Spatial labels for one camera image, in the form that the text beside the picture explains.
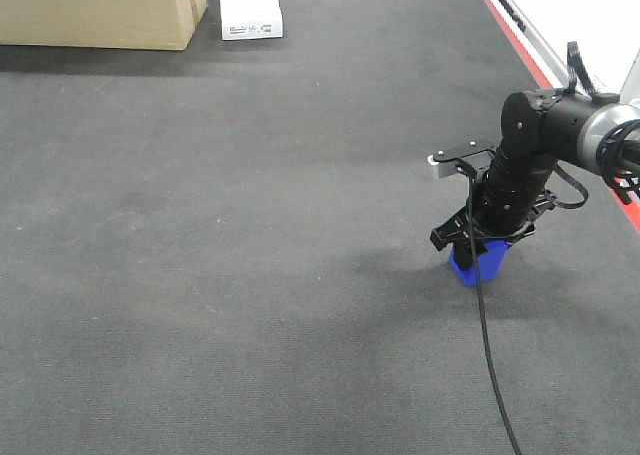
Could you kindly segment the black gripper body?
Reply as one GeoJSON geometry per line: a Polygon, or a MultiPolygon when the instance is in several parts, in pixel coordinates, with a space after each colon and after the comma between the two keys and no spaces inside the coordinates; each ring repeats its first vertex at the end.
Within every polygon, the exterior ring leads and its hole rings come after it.
{"type": "Polygon", "coordinates": [[[554,208],[554,197],[542,183],[518,187],[486,174],[471,182],[463,207],[432,230],[430,241],[439,251],[451,246],[457,267],[480,267],[480,257],[492,251],[491,243],[517,243],[554,208]]]}

